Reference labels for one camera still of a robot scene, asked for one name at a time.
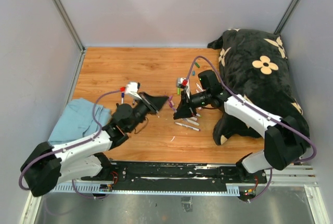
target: white wall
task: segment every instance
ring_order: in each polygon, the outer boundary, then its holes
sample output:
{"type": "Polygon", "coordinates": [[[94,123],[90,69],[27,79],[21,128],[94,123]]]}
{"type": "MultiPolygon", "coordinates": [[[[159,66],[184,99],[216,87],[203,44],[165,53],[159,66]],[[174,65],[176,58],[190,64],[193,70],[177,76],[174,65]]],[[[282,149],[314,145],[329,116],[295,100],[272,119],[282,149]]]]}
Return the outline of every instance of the white wall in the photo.
{"type": "Polygon", "coordinates": [[[19,169],[48,139],[79,51],[52,0],[0,0],[0,216],[18,223],[27,192],[19,169]]]}
{"type": "Polygon", "coordinates": [[[228,28],[273,32],[290,0],[61,0],[87,46],[200,46],[228,28]]]}
{"type": "Polygon", "coordinates": [[[301,0],[283,31],[292,77],[318,156],[312,161],[333,221],[333,4],[301,0]]]}

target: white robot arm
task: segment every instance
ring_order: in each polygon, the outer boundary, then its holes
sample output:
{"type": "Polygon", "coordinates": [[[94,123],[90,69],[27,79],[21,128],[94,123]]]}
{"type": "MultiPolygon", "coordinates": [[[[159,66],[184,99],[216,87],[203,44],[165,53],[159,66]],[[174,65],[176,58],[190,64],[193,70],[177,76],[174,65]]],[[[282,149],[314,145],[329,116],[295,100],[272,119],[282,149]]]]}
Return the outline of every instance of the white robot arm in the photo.
{"type": "Polygon", "coordinates": [[[236,98],[223,90],[212,70],[203,71],[198,74],[198,77],[204,91],[196,94],[189,93],[185,78],[178,78],[176,86],[184,90],[173,118],[195,116],[196,108],[210,104],[213,108],[225,111],[255,129],[264,138],[265,147],[264,150],[249,154],[236,163],[241,177],[245,179],[247,175],[263,169],[283,170],[306,152],[305,140],[277,124],[277,122],[282,122],[299,131],[294,118],[288,116],[283,119],[281,116],[270,114],[251,104],[254,109],[267,115],[266,118],[263,117],[262,114],[246,106],[245,104],[250,103],[241,95],[237,95],[238,98],[236,98]]]}
{"type": "Polygon", "coordinates": [[[127,85],[124,93],[133,97],[137,105],[132,108],[129,104],[117,104],[111,121],[99,132],[60,145],[43,142],[35,148],[21,167],[35,197],[68,180],[82,177],[106,180],[110,177],[111,163],[102,152],[124,143],[129,138],[127,133],[144,122],[147,114],[157,114],[168,100],[167,96],[150,96],[137,90],[136,82],[127,85]]]}

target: wooden floor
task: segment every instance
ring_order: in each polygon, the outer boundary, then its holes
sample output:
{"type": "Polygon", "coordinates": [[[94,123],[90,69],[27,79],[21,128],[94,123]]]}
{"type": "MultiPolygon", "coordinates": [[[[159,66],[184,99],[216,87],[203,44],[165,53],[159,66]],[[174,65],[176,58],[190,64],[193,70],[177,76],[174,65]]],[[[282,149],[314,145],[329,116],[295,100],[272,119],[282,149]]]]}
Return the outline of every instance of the wooden floor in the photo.
{"type": "MultiPolygon", "coordinates": [[[[218,51],[185,48],[89,48],[80,72],[73,98],[83,97],[94,102],[101,94],[117,90],[130,81],[140,82],[140,91],[150,95],[173,95],[178,104],[175,86],[177,77],[185,77],[197,55],[209,58],[217,67],[218,51]]],[[[191,91],[195,93],[197,74],[210,66],[198,60],[190,76],[191,91]]],[[[109,95],[100,104],[114,112],[120,94],[109,95]]],[[[125,102],[131,104],[127,96],[125,102]]],[[[218,110],[199,110],[201,132],[174,124],[173,111],[166,104],[158,116],[149,115],[148,126],[120,147],[106,152],[116,160],[168,161],[185,163],[235,163],[250,152],[263,148],[260,139],[233,136],[222,146],[216,146],[212,130],[222,113],[218,110]]]]}

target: plush pillow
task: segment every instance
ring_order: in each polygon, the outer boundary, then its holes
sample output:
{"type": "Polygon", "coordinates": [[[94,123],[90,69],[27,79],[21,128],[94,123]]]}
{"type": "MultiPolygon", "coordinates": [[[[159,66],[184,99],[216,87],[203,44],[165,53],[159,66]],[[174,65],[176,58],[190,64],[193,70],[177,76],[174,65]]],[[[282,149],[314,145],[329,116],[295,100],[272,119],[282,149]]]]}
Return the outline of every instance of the plush pillow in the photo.
{"type": "MultiPolygon", "coordinates": [[[[208,48],[221,49],[220,75],[230,89],[272,114],[294,117],[300,131],[309,136],[309,126],[292,92],[288,58],[280,35],[231,29],[208,48]]],[[[214,127],[214,141],[221,145],[234,134],[260,137],[241,120],[224,113],[214,127]]]]}

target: light blue towel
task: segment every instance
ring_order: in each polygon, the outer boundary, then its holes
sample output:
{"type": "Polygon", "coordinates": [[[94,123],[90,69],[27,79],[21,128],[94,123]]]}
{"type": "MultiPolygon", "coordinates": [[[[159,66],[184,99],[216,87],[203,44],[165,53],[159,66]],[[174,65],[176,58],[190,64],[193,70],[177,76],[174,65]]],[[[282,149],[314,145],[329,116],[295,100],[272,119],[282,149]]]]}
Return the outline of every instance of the light blue towel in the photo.
{"type": "MultiPolygon", "coordinates": [[[[48,139],[49,144],[67,143],[95,133],[99,127],[93,119],[93,106],[92,102],[83,98],[67,104],[48,139]]],[[[110,112],[102,105],[96,105],[95,117],[102,126],[110,120],[110,112]]]]}

